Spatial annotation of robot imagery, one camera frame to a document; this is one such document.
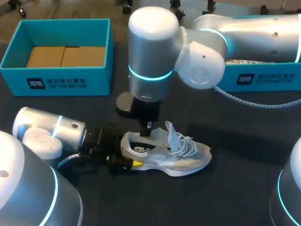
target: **logo on box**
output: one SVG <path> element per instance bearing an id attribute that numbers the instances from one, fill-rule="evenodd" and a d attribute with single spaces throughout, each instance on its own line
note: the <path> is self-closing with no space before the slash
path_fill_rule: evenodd
<path id="1" fill-rule="evenodd" d="M 240 74 L 238 76 L 237 85 L 250 85 L 255 74 Z"/>
<path id="2" fill-rule="evenodd" d="M 45 85 L 41 78 L 26 79 L 31 89 L 45 89 Z"/>

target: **yellow tag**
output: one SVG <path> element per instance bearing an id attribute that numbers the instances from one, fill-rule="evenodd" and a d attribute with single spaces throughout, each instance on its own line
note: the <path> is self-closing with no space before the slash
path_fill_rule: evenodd
<path id="1" fill-rule="evenodd" d="M 142 162 L 138 162 L 138 161 L 133 161 L 133 166 L 132 166 L 132 170 L 136 169 L 136 168 L 140 168 L 143 166 Z"/>

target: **white robotic arm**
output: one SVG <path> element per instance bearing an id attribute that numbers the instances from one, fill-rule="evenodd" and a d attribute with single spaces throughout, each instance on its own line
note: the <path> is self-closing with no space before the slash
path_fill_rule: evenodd
<path id="1" fill-rule="evenodd" d="M 138 9 L 129 20 L 130 91 L 142 101 L 159 101 L 168 93 L 173 71 L 195 89 L 213 88 L 227 59 L 297 63 L 300 32 L 300 15 L 204 15 L 185 29 L 167 9 Z"/>

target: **shoe sole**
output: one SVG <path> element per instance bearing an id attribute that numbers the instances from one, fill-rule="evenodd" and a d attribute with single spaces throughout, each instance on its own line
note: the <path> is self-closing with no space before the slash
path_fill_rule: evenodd
<path id="1" fill-rule="evenodd" d="M 169 175 L 171 177 L 183 177 L 183 176 L 186 176 L 186 175 L 189 175 L 189 174 L 192 174 L 192 173 L 195 173 L 195 172 L 198 172 L 198 171 L 202 170 L 204 167 L 206 167 L 208 165 L 208 163 L 206 165 L 203 165 L 203 166 L 199 167 L 199 168 L 195 168 L 195 169 L 192 169 L 192 170 L 189 170 L 189 171 L 175 171 L 175 170 L 171 170 L 171 169 L 166 169 L 166 168 L 158 166 L 158 165 L 147 164 L 147 163 L 145 163 L 142 167 L 136 168 L 134 170 L 140 170 L 140 171 L 160 170 L 162 172 L 165 172 L 167 175 Z"/>

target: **floor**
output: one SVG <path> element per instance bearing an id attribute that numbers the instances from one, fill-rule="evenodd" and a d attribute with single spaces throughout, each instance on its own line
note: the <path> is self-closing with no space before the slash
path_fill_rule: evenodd
<path id="1" fill-rule="evenodd" d="M 7 0 L 0 0 L 0 43 L 8 43 L 21 17 L 17 11 L 11 11 Z M 25 9 L 26 19 L 69 19 L 69 18 L 110 18 L 114 39 L 127 40 L 127 23 L 129 15 L 122 14 L 120 4 L 116 0 L 21 0 Z M 246 5 L 260 6 L 266 4 L 270 8 L 281 8 L 283 0 L 217 0 L 217 10 L 222 9 L 223 16 L 234 14 L 248 15 L 253 9 Z M 296 9 L 299 0 L 286 0 L 285 7 Z M 230 4 L 239 4 L 233 8 Z M 191 21 L 201 15 L 206 9 L 203 0 L 181 0 L 182 9 L 186 17 L 182 25 L 189 25 Z M 169 0 L 134 0 L 134 10 L 139 7 L 156 5 L 169 8 Z"/>

